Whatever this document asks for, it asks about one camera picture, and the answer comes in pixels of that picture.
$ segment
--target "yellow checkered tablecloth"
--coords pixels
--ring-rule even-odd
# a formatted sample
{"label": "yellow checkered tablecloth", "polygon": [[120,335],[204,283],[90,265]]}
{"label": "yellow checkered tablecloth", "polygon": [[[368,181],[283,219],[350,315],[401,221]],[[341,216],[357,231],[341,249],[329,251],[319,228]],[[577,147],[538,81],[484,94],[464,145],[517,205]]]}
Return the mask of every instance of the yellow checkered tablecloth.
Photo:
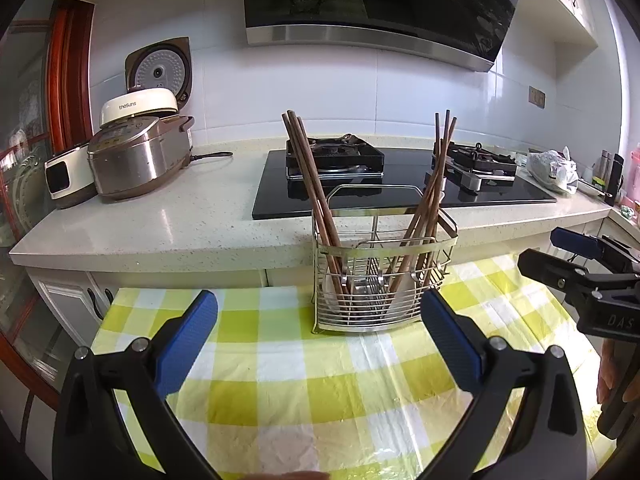
{"label": "yellow checkered tablecloth", "polygon": [[[600,358],[548,289],[524,278],[516,256],[449,267],[442,294],[487,336],[514,348],[564,348],[574,372],[592,475],[614,448],[596,428]],[[122,288],[94,340],[123,350],[180,316],[198,290]],[[312,289],[214,290],[218,322],[181,390],[168,398],[200,452],[226,479],[322,470],[332,479],[413,480],[466,410],[462,392],[417,322],[366,335],[311,332]],[[126,395],[118,404],[142,460],[159,468]],[[480,466],[494,462],[522,391],[511,396]]]}

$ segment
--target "wire basket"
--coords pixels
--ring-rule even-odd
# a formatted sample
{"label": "wire basket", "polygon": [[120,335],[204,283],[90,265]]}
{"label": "wire basket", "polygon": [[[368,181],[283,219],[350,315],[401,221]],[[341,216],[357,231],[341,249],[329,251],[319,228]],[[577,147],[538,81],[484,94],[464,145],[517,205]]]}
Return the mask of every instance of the wire basket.
{"label": "wire basket", "polygon": [[[327,201],[344,188],[413,189],[415,186],[383,184],[343,184],[337,186]],[[407,208],[335,212],[337,216],[370,217],[370,227],[360,230],[340,230],[343,247],[323,245],[318,224],[312,214],[314,234],[314,332],[375,332],[413,322],[420,317],[420,297],[429,288],[440,288],[451,261],[451,252],[458,241],[458,227],[442,209],[438,211],[438,231],[433,237],[403,240],[405,228],[383,229],[380,217],[409,214]],[[327,256],[339,258],[339,274],[332,274]],[[407,256],[408,266],[401,268]],[[337,276],[342,287],[335,290]]]}

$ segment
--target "chopsticks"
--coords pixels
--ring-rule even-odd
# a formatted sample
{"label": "chopsticks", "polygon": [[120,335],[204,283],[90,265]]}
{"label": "chopsticks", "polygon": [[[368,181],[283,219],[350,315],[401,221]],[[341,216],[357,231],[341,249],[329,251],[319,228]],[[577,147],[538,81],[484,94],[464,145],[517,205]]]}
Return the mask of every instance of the chopsticks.
{"label": "chopsticks", "polygon": [[[407,244],[412,244],[413,238],[432,238],[435,241],[435,235],[438,228],[438,209],[440,204],[440,191],[442,189],[442,181],[444,179],[444,170],[446,166],[447,150],[449,148],[449,142],[453,135],[453,131],[456,127],[457,118],[454,117],[450,120],[450,110],[447,110],[444,124],[444,132],[442,138],[440,138],[440,115],[436,113],[435,116],[436,125],[436,142],[434,145],[433,156],[436,159],[436,165],[429,177],[427,188],[416,208],[414,216],[409,222],[409,227],[404,233],[404,237],[400,246],[403,247]],[[420,270],[424,265],[426,255],[421,254],[418,257],[416,268]],[[387,269],[387,274],[393,274],[391,284],[389,286],[389,292],[395,293],[398,290],[402,274],[407,272],[409,264],[413,256],[406,254],[402,257],[398,270],[395,269],[397,259],[394,258]],[[427,258],[427,269],[431,266],[433,261],[433,254],[429,254]],[[429,283],[431,277],[431,271],[427,270],[424,277],[423,286]]]}
{"label": "chopsticks", "polygon": [[[306,137],[302,118],[298,117],[293,110],[288,110],[286,114],[282,114],[282,121],[287,129],[293,153],[302,172],[306,193],[309,195],[318,225],[320,241],[326,246],[340,247],[340,238],[335,228],[334,217],[322,189],[318,168],[316,168],[313,153]],[[326,260],[334,284],[336,298],[341,294],[346,299],[350,293],[350,284],[349,280],[346,285],[343,285],[341,281],[342,259],[337,256],[327,255]]]}

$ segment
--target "gas stove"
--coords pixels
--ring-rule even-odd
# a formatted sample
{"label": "gas stove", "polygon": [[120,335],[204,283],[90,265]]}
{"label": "gas stove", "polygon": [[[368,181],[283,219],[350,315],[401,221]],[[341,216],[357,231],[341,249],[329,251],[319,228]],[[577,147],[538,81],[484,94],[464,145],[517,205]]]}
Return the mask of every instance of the gas stove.
{"label": "gas stove", "polygon": [[447,150],[447,169],[459,176],[460,187],[476,193],[482,186],[512,186],[516,179],[516,161],[475,146],[450,143]]}
{"label": "gas stove", "polygon": [[[320,180],[345,180],[384,175],[385,155],[368,142],[346,134],[337,139],[309,139]],[[298,160],[287,141],[287,180],[302,180]]]}
{"label": "gas stove", "polygon": [[[425,180],[428,180],[433,171],[432,151],[374,148],[366,142],[361,144],[360,142],[363,141],[354,136],[349,136],[344,140],[347,140],[348,147],[345,147],[345,143],[341,142],[338,146],[331,144],[321,149],[322,153],[326,153],[326,150],[336,152],[331,153],[328,158],[322,158],[322,153],[319,155],[318,148],[316,148],[314,160],[319,168],[322,166],[322,169],[325,170],[325,178],[321,179],[325,195],[329,195],[340,184],[372,184],[381,187],[338,190],[329,204],[331,209],[340,210],[336,213],[338,215],[358,214],[359,210],[377,210],[381,214],[384,214],[385,210],[387,212],[396,210],[396,212],[413,213],[418,203],[418,195],[415,190],[384,186],[401,184],[423,189]],[[513,163],[513,167],[499,166],[496,168],[491,164],[508,165],[511,163],[501,159],[495,153],[492,154],[495,156],[494,160],[486,160],[486,154],[482,151],[481,146],[455,145],[455,147],[455,150],[451,150],[452,146],[450,146],[449,150],[450,157],[446,171],[447,180],[445,196],[442,200],[443,207],[556,201],[548,192],[516,176],[515,163]],[[473,151],[478,152],[478,155],[481,156],[476,156],[472,168],[463,166],[465,153],[473,159],[473,155],[469,155]],[[290,146],[287,150],[269,152],[255,197],[252,212],[254,219],[288,218],[311,214],[311,204],[304,183],[301,177],[296,178],[296,173],[300,174],[300,170],[291,159]],[[331,171],[338,169],[339,164],[335,163],[337,159],[341,160],[342,172]],[[359,168],[364,166],[366,171],[356,172],[354,171],[356,166]],[[485,178],[485,175],[489,176],[488,172],[490,172],[490,178]],[[502,177],[508,177],[509,180],[503,180]],[[480,180],[479,187],[477,183],[474,184],[475,181],[467,181],[467,179],[473,178]]]}

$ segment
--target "blue gripper pad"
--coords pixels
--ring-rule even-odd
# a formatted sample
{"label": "blue gripper pad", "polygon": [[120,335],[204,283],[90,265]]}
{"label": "blue gripper pad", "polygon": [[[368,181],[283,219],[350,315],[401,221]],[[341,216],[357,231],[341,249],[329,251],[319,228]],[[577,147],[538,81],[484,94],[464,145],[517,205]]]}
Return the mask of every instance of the blue gripper pad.
{"label": "blue gripper pad", "polygon": [[182,324],[156,361],[154,386],[164,399],[177,392],[218,320],[218,300],[203,290],[182,316]]}
{"label": "blue gripper pad", "polygon": [[582,235],[569,231],[569,229],[556,227],[551,231],[550,239],[555,247],[590,260],[597,260],[602,256],[598,239],[593,236]]}
{"label": "blue gripper pad", "polygon": [[452,311],[437,290],[422,295],[420,314],[458,387],[475,395],[481,387],[482,357],[456,322],[464,318]]}

